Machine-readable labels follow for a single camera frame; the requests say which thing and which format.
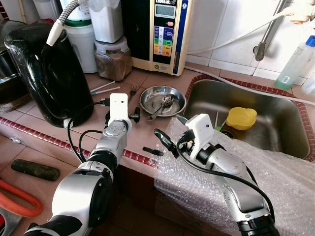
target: sink drain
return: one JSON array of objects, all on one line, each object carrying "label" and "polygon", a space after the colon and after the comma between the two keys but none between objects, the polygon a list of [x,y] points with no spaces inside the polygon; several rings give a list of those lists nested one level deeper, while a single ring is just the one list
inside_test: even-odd
[{"label": "sink drain", "polygon": [[221,133],[233,139],[233,134],[230,131],[224,130],[224,131],[221,131]]}]

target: digital display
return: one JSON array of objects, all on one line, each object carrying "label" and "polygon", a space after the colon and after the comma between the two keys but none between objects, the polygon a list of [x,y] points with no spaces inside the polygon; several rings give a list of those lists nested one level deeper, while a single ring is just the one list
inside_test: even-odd
[{"label": "digital display", "polygon": [[170,6],[157,5],[156,14],[165,16],[174,16],[175,8]]}]

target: soap bottle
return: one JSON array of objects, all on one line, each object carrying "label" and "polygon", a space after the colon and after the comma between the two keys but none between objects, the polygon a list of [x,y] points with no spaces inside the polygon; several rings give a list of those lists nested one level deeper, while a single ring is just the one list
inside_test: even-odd
[{"label": "soap bottle", "polygon": [[306,43],[300,44],[278,76],[275,86],[282,90],[290,89],[301,75],[305,64],[314,56],[315,36],[311,35]]}]

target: spoon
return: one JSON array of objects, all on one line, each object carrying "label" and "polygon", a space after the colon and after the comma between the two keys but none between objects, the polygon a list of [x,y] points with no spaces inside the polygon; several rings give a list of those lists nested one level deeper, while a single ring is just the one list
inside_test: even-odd
[{"label": "spoon", "polygon": [[168,95],[165,95],[163,98],[162,98],[162,103],[161,103],[161,106],[157,109],[157,111],[155,111],[152,115],[150,115],[148,117],[148,120],[149,121],[153,121],[156,119],[157,115],[158,115],[158,112],[163,109],[164,106],[170,106],[173,104],[173,101],[174,101],[174,95],[172,94],[168,94]]}]

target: fork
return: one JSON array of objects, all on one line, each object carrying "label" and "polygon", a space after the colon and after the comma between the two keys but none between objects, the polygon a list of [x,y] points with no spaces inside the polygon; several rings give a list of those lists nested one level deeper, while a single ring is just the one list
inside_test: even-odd
[{"label": "fork", "polygon": [[129,95],[129,99],[128,99],[128,104],[130,103],[131,99],[133,98],[133,96],[135,96],[135,94],[137,93],[139,89],[139,86],[137,84],[132,84],[131,90],[130,90],[130,95]]}]

